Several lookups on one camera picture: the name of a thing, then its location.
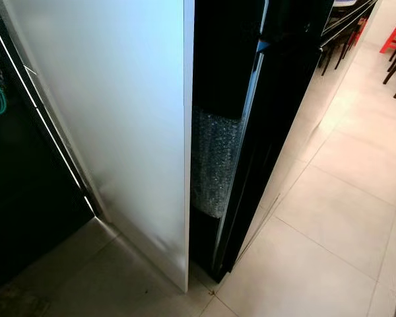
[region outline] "led light strip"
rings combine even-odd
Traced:
[[[47,129],[47,131],[48,131],[48,134],[50,135],[51,139],[52,139],[53,142],[54,142],[54,145],[57,147],[57,150],[59,151],[59,153],[60,153],[62,159],[65,161],[65,164],[66,164],[67,168],[69,169],[69,172],[71,173],[71,175],[72,175],[72,177],[73,177],[75,183],[77,184],[77,186],[78,186],[79,189],[80,189],[81,186],[79,185],[79,182],[78,182],[77,178],[75,177],[75,174],[73,173],[73,171],[72,171],[71,167],[69,166],[69,163],[67,162],[66,158],[64,157],[64,155],[63,155],[63,153],[62,153],[62,151],[61,151],[59,145],[57,144],[56,140],[54,139],[54,136],[51,134],[51,131],[50,131],[50,129],[48,128],[48,125],[47,125],[46,121],[44,120],[43,116],[41,115],[41,112],[40,112],[40,110],[38,109],[38,107],[37,107],[37,105],[36,105],[36,103],[35,103],[33,97],[31,96],[31,94],[30,94],[28,88],[26,87],[25,82],[24,82],[24,80],[22,79],[22,76],[20,76],[20,73],[19,73],[19,71],[18,71],[18,69],[17,69],[15,63],[14,63],[14,61],[13,61],[13,59],[12,59],[12,57],[11,57],[9,51],[7,50],[7,47],[6,47],[6,45],[5,45],[4,41],[3,41],[3,39],[1,38],[1,35],[0,35],[0,42],[1,42],[1,45],[3,46],[3,48],[5,49],[6,54],[7,54],[7,57],[10,59],[12,65],[13,65],[13,68],[15,69],[15,71],[16,71],[16,73],[17,73],[17,75],[18,75],[18,77],[19,77],[19,79],[20,79],[20,81],[21,81],[23,87],[25,88],[25,91],[28,93],[28,96],[29,96],[29,98],[30,98],[32,104],[34,105],[35,109],[37,110],[37,113],[38,113],[38,115],[40,116],[40,119],[41,119],[42,123],[43,123],[44,126],[46,127],[46,129]],[[91,206],[90,202],[88,201],[88,199],[87,199],[85,196],[84,196],[84,198],[85,198],[86,203],[87,203],[88,206],[90,207],[92,213],[95,215],[95,213],[94,213],[94,211],[93,211],[93,209],[92,209],[92,206]]]

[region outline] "tiled floor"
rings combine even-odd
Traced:
[[[297,180],[221,284],[191,264],[181,294],[98,220],[15,283],[50,300],[46,317],[392,316],[396,75],[382,85],[387,63],[362,46],[292,169]]]

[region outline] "white panel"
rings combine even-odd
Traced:
[[[18,50],[38,73],[42,97],[106,213],[184,290],[193,56],[188,1],[185,8],[183,0],[2,1]]]

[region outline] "cabinet door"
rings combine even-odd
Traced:
[[[187,289],[193,1],[1,0],[105,215]]]

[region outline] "red stool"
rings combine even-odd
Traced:
[[[396,49],[396,27],[393,30],[393,32],[390,34],[389,38],[387,41],[385,41],[383,47],[380,50],[380,53],[385,53],[388,48]]]

